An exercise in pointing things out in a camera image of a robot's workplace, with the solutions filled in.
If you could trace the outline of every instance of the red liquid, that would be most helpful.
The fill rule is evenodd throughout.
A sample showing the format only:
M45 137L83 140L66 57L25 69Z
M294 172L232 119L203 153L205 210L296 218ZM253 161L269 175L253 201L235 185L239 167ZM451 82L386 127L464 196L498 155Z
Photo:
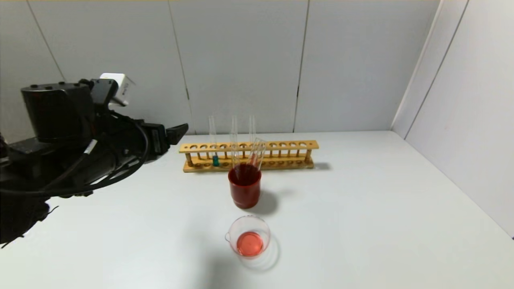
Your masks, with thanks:
M241 234L237 240L237 250L247 257L258 255L262 250L261 236L255 232Z

